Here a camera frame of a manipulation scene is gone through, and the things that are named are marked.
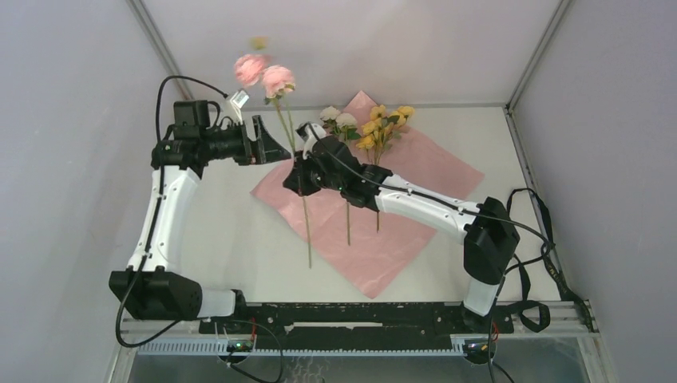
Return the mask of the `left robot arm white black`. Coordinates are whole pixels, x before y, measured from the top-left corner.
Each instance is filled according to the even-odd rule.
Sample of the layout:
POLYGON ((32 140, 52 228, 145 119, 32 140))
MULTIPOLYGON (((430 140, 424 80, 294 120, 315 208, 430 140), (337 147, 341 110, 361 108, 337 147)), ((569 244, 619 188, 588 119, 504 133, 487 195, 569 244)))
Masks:
POLYGON ((152 151, 152 191, 140 238, 124 270, 109 277, 109 288, 136 320, 192 321, 218 317, 232 333, 250 320, 236 292, 209 289, 183 275, 181 252, 188 210, 214 160, 232 159, 239 166, 289 160, 291 154, 269 133, 260 115, 251 119, 255 137, 244 122, 226 129, 178 120, 169 126, 172 138, 152 151))

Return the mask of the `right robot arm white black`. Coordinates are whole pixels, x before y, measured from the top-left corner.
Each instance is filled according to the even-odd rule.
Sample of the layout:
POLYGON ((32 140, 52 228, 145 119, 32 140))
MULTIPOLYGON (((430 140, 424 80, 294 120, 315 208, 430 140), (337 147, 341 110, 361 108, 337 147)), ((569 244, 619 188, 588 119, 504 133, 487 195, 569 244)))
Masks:
POLYGON ((387 168, 363 164, 333 136, 302 136, 303 149, 283 186, 300 196, 333 190, 357 208, 399 215, 442 231, 463 247, 469 286, 462 324, 481 332, 493 321, 493 305, 520 236, 502 202, 454 199, 412 184, 387 168))

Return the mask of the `yellow fake flower stem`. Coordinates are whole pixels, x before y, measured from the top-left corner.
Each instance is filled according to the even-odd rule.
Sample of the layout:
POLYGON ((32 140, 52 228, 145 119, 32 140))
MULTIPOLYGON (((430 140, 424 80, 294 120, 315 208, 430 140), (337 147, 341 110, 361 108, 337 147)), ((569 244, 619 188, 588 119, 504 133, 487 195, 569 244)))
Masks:
POLYGON ((403 105, 388 112, 385 105, 370 110, 370 120, 362 126, 356 148, 366 154, 369 164, 380 165, 382 157, 391 150, 393 140, 402 138, 403 129, 414 115, 415 109, 403 105))

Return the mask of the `white fake flower stem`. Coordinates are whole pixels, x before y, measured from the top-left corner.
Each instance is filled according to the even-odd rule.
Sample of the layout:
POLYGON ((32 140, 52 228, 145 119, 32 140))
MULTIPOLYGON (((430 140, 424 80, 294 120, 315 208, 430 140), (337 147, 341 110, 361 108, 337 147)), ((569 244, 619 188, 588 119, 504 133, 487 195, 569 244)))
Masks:
POLYGON ((341 112, 334 106, 328 106, 319 114, 323 128, 346 145, 359 140, 358 122, 350 113, 341 112))

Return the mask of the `pink fake flower stem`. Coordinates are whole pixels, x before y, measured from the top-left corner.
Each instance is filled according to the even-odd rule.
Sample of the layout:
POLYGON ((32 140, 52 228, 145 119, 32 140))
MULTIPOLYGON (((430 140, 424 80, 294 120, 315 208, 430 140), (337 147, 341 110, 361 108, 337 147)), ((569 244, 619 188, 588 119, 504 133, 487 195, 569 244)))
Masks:
POLYGON ((245 88, 260 84, 265 92, 264 103, 272 104, 283 126, 283 131, 291 147, 294 164, 297 142, 293 133, 293 120, 287 95, 295 91, 295 75, 282 65, 273 65, 272 58, 264 50, 268 46, 268 37, 249 38, 248 45, 253 53, 246 53, 234 64, 235 79, 245 88))

